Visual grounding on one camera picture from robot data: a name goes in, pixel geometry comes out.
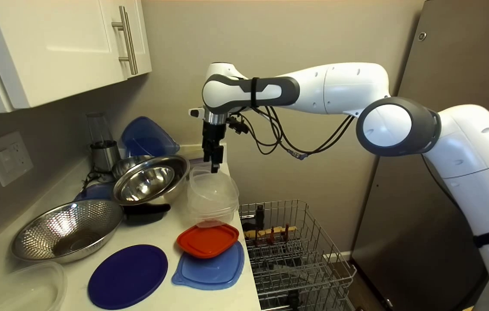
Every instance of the metal mixing bowl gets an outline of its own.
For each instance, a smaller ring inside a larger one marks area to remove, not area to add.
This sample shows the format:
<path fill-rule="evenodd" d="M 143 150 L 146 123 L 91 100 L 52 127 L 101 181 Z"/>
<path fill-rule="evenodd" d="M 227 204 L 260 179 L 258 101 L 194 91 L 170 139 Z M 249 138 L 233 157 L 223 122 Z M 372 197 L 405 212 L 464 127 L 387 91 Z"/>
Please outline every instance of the metal mixing bowl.
<path fill-rule="evenodd" d="M 66 203 L 39 215 L 12 242 L 21 260 L 71 262 L 104 246 L 122 221 L 120 205 L 106 200 Z"/>
<path fill-rule="evenodd" d="M 187 185 L 187 180 L 189 179 L 189 170 L 191 169 L 191 164 L 189 163 L 189 160 L 176 154 L 156 157 L 150 160 L 146 160 L 145 162 L 142 162 L 135 167 L 132 167 L 126 174 L 134 174 L 138 171 L 141 171 L 145 167 L 154 166 L 166 166 L 172 168 L 174 171 L 174 179 L 171 181 L 170 185 L 168 185 L 166 189 L 164 189 L 157 197 L 151 199 L 147 203 L 152 205 L 173 203 Z"/>
<path fill-rule="evenodd" d="M 135 157 L 129 157 L 121 159 L 116 162 L 112 167 L 112 175 L 116 180 L 120 179 L 130 168 L 138 165 L 139 163 L 145 162 L 148 159 L 152 159 L 152 155 L 137 155 Z"/>
<path fill-rule="evenodd" d="M 124 206 L 146 203 L 157 197 L 173 179 L 172 168 L 143 162 L 118 179 L 112 191 L 112 198 Z"/>

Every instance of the dishwasher rack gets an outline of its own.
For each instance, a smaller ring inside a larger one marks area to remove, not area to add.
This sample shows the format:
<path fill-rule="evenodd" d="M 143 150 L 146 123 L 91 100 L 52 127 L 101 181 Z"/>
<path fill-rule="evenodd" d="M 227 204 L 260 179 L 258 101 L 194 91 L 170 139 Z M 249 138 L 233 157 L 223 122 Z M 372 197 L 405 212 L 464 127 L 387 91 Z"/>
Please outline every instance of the dishwasher rack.
<path fill-rule="evenodd" d="M 264 311 L 347 309 L 356 268 L 343 259 L 325 230 L 300 200 L 243 204 L 243 230 L 268 233 L 246 238 L 260 306 Z M 287 236 L 272 227 L 290 226 Z"/>

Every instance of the red plastic lid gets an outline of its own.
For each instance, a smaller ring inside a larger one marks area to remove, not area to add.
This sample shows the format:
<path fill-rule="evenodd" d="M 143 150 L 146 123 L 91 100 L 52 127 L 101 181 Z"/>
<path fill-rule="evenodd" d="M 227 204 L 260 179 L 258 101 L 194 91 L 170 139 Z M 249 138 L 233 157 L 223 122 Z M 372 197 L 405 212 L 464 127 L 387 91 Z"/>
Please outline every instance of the red plastic lid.
<path fill-rule="evenodd" d="M 177 244 L 196 258 L 213 258 L 233 245 L 239 231 L 227 224 L 210 228 L 193 226 L 179 235 Z"/>

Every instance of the stainless steel handle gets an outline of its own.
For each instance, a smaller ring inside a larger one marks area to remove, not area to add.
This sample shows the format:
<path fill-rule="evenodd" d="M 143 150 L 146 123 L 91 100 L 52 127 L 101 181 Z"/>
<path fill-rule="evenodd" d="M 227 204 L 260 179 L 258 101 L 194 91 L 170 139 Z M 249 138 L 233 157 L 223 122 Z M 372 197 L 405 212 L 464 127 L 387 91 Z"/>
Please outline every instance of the stainless steel handle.
<path fill-rule="evenodd" d="M 127 57 L 118 57 L 119 61 L 128 61 L 130 63 L 130 71 L 132 75 L 137 74 L 137 60 L 135 58 L 135 50 L 133 48 L 133 38 L 131 37 L 130 19 L 127 16 L 125 6 L 119 6 L 120 17 L 122 22 L 112 22 L 112 27 L 124 32 L 124 40 L 126 41 Z"/>

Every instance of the refrigerator door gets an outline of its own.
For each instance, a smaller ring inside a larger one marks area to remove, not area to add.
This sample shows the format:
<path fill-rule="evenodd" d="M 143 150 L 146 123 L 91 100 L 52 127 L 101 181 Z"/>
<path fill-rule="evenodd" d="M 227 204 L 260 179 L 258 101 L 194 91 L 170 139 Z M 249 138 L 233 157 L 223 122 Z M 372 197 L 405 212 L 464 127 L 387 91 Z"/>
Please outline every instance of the refrigerator door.
<path fill-rule="evenodd" d="M 489 0 L 425 2 L 399 96 L 489 110 Z M 352 257 L 395 311 L 448 311 L 483 268 L 467 221 L 419 155 L 379 159 Z"/>

